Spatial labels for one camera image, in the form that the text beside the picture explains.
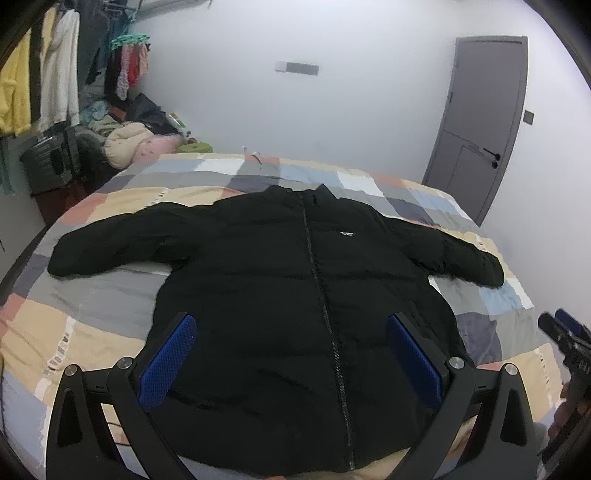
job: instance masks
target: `jacket zipper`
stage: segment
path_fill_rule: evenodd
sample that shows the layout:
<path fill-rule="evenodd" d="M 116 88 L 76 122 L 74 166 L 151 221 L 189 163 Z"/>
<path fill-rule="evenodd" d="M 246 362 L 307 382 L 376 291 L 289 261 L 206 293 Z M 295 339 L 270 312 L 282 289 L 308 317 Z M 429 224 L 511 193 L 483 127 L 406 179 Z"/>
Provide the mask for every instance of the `jacket zipper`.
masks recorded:
<path fill-rule="evenodd" d="M 318 287 L 318 290 L 320 292 L 320 306 L 322 308 L 324 325 L 326 326 L 326 329 L 328 330 L 330 335 L 330 343 L 332 344 L 333 357 L 335 359 L 335 373 L 337 385 L 339 387 L 340 409 L 345 420 L 345 429 L 347 432 L 347 460 L 349 463 L 349 470 L 355 470 L 355 457 L 353 454 L 353 429 L 351 426 L 351 419 L 349 417 L 349 407 L 347 406 L 345 381 L 343 379 L 343 372 L 340 366 L 339 346 L 337 344 L 337 340 L 335 337 L 335 333 L 332 329 L 332 325 L 330 324 L 328 308 L 326 307 L 326 299 L 324 298 L 324 291 L 322 290 L 322 287 L 320 286 L 320 281 L 318 280 L 318 270 L 316 268 L 316 262 L 314 260 L 314 255 L 312 253 L 312 241 L 310 238 L 310 228 L 308 226 L 308 216 L 306 215 L 306 206 L 301 195 L 298 195 L 298 197 L 302 202 L 302 207 L 304 210 L 304 227 L 306 228 L 306 240 L 308 242 L 308 256 L 310 257 L 310 263 L 312 264 L 312 276 L 314 277 L 314 282 L 316 283 L 316 287 Z"/>

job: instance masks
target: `white wall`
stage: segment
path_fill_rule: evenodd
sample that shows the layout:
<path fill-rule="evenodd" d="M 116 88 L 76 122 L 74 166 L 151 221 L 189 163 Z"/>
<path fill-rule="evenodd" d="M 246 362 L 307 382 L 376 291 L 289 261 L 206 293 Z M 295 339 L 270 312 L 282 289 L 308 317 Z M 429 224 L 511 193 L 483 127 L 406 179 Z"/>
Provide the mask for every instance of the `white wall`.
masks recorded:
<path fill-rule="evenodd" d="M 421 181 L 454 54 L 450 0 L 215 0 L 138 21 L 143 91 L 214 151 Z M 276 61 L 320 66 L 277 73 Z"/>
<path fill-rule="evenodd" d="M 138 22 L 152 37 L 142 88 L 215 151 L 313 158 L 421 181 L 454 39 L 527 35 L 525 108 L 483 229 L 539 312 L 591 325 L 591 92 L 521 0 L 215 0 Z M 320 65 L 310 77 L 277 60 Z"/>
<path fill-rule="evenodd" d="M 530 64 L 515 148 L 482 225 L 539 313 L 591 326 L 591 90 L 550 27 L 520 0 L 468 0 L 462 35 L 527 35 Z"/>

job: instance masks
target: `jacket sleeve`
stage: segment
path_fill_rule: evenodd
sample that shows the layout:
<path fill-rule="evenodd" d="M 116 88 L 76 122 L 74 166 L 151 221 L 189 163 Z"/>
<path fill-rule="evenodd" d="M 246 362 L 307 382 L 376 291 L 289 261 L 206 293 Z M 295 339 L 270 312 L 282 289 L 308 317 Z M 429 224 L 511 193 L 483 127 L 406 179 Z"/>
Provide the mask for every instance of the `jacket sleeve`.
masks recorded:
<path fill-rule="evenodd" d="M 503 285 L 503 268 L 494 255 L 436 228 L 384 218 L 399 248 L 420 267 L 435 275 L 448 274 L 479 285 Z"/>
<path fill-rule="evenodd" d="M 195 208 L 162 202 L 74 230 L 60 238 L 47 271 L 93 275 L 130 262 L 184 260 L 196 241 L 189 223 Z"/>

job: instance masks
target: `white hoodie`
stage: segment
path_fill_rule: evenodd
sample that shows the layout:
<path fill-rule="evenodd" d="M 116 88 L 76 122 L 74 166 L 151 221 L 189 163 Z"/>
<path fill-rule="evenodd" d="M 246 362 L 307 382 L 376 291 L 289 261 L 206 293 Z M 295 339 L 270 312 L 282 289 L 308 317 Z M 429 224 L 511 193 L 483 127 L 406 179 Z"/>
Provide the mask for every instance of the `white hoodie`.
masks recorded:
<path fill-rule="evenodd" d="M 40 131 L 70 117 L 80 123 L 78 108 L 78 30 L 80 14 L 68 10 L 55 26 L 41 73 Z"/>

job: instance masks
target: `green hanger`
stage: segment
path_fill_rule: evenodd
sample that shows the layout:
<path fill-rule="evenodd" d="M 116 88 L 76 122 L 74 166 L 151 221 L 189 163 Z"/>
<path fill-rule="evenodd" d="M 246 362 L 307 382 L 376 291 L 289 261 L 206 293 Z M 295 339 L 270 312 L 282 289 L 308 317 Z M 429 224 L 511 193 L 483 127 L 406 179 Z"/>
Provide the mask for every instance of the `green hanger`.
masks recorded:
<path fill-rule="evenodd" d="M 145 44 L 149 39 L 150 37 L 148 35 L 144 35 L 143 33 L 120 35 L 116 39 L 111 40 L 111 48 L 115 49 L 123 45 L 141 45 Z"/>

